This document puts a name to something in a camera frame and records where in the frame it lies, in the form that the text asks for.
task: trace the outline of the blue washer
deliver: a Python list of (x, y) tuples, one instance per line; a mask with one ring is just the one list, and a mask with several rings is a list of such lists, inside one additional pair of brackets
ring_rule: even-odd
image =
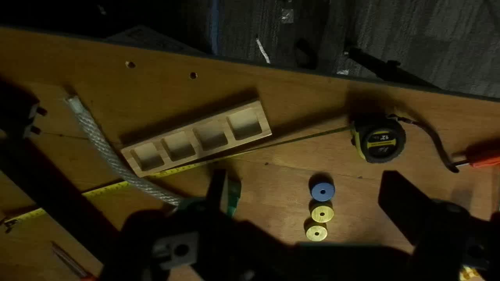
[(314, 200), (319, 202), (325, 202), (335, 195), (335, 186), (328, 182), (316, 183), (311, 188), (311, 196)]

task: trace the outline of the floor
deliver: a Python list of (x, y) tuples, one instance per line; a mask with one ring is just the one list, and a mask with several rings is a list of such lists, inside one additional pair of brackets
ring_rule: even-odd
[[(0, 11), (0, 24), (98, 38), (143, 24), (209, 54), (265, 64), (258, 37), (272, 65), (377, 79), (343, 56), (350, 42), (382, 60), (401, 62), (404, 70), (443, 89), (500, 98), (499, 0), (104, 0), (12, 6)], [(282, 22), (282, 9), (293, 9), (292, 23)]]

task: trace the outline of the gray carpet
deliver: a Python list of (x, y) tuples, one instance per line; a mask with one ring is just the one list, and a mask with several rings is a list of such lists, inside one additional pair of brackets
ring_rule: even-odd
[(305, 39), (316, 70), (378, 79), (343, 57), (345, 40), (446, 90), (500, 98), (500, 3), (493, 0), (294, 0), (293, 23), (281, 23), (282, 0), (220, 0), (218, 55), (299, 67)]

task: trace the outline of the wooden table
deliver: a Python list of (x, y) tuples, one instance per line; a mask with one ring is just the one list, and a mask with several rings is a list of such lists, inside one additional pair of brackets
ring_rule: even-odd
[[(126, 62), (134, 62), (135, 68), (128, 68)], [(191, 73), (197, 78), (191, 79)], [(118, 178), (90, 145), (64, 103), (68, 89), (80, 96), (116, 149), (256, 96), (275, 138), (342, 127), (347, 122), (346, 112), (375, 104), (418, 113), (436, 128), (449, 153), (500, 137), (500, 104), (463, 94), (8, 28), (0, 28), (0, 77), (33, 91), (41, 100), (48, 115), (36, 120), (43, 133), (33, 141), (81, 191)], [(411, 125), (403, 127), (406, 148), (386, 164), (369, 164), (357, 156), (349, 132), (220, 162), (218, 165), (231, 169), (243, 185), (236, 218), (250, 220), (286, 243), (304, 241), (303, 223), (309, 216), (311, 199), (308, 180), (325, 172), (333, 177), (337, 188), (335, 217), (327, 224), (326, 241), (384, 244), (411, 251), (411, 245), (376, 200), (382, 171), (398, 170), (430, 197), (461, 204), (474, 216), (488, 219), (498, 207), (498, 170), (465, 167), (453, 174), (440, 162), (426, 134)], [(203, 166), (169, 176), (161, 184), (166, 189), (202, 196), (211, 168)], [(0, 209), (4, 213), (34, 205), (3, 174), (0, 185)], [(92, 202), (118, 228), (131, 213), (162, 206), (159, 200), (133, 188), (96, 197)], [(74, 279), (52, 255), (50, 240), (98, 274), (102, 265), (45, 215), (19, 224), (9, 234), (0, 234), (2, 275), (37, 281)], [(196, 280), (188, 267), (172, 273), (172, 280), (181, 277)]]

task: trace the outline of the tape measure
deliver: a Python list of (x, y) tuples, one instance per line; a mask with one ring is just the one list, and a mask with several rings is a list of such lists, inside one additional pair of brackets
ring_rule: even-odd
[(406, 132), (394, 118), (384, 114), (366, 114), (351, 122), (352, 144), (368, 163), (386, 163), (405, 148)]
[[(232, 158), (235, 156), (240, 156), (240, 155), (254, 152), (257, 150), (266, 149), (266, 148), (275, 147), (275, 146), (284, 145), (284, 144), (289, 144), (289, 143), (294, 143), (294, 142), (298, 142), (298, 141), (302, 141), (302, 140), (306, 140), (306, 139), (326, 136), (326, 135), (330, 135), (330, 134), (334, 134), (334, 133), (345, 132), (345, 131), (348, 131), (350, 128), (351, 128), (350, 126), (345, 126), (345, 127), (332, 129), (332, 130), (327, 130), (324, 132), (319, 132), (319, 133), (301, 136), (301, 137), (297, 137), (297, 138), (293, 138), (293, 139), (289, 139), (289, 140), (284, 140), (284, 141), (280, 141), (280, 142), (276, 142), (276, 143), (272, 143), (272, 144), (268, 144), (268, 145), (264, 145), (264, 146), (259, 146), (256, 148), (252, 148), (252, 149), (248, 149), (248, 150), (239, 152), (239, 153), (235, 153), (235, 154), (231, 154), (231, 155), (227, 155), (227, 156), (222, 156), (222, 157), (218, 157), (218, 158), (214, 158), (214, 159), (210, 159), (210, 160), (205, 160), (205, 161), (196, 162), (193, 164), (188, 164), (188, 165), (184, 165), (184, 166), (180, 166), (180, 167), (176, 167), (176, 168), (171, 168), (171, 169), (159, 171), (157, 173), (148, 175), (145, 178), (146, 179), (161, 179), (164, 177), (175, 175), (177, 173), (180, 173), (180, 172), (183, 172), (186, 170), (190, 170), (190, 169), (193, 169), (196, 167), (204, 166), (204, 165), (218, 162), (221, 160), (229, 159), (229, 158)], [(84, 192), (84, 193), (82, 193), (82, 195), (84, 197), (90, 199), (92, 197), (96, 197), (98, 195), (102, 195), (102, 194), (105, 194), (105, 193), (108, 193), (111, 191), (122, 190), (122, 189), (128, 188), (129, 186), (131, 186), (131, 184), (128, 183), (127, 181), (121, 181), (121, 182), (113, 183), (113, 184), (106, 185), (106, 186), (103, 186), (100, 188), (96, 188), (96, 189), (91, 190), (91, 191)], [(24, 221), (27, 221), (27, 220), (30, 220), (30, 219), (40, 217), (46, 213), (47, 212), (45, 212), (45, 210), (43, 210), (42, 208), (37, 208), (35, 210), (23, 213), (21, 215), (6, 219), (3, 221), (2, 224), (7, 227), (6, 233), (8, 233), (12, 230), (12, 227), (14, 225), (21, 223), (21, 222), (24, 222)]]

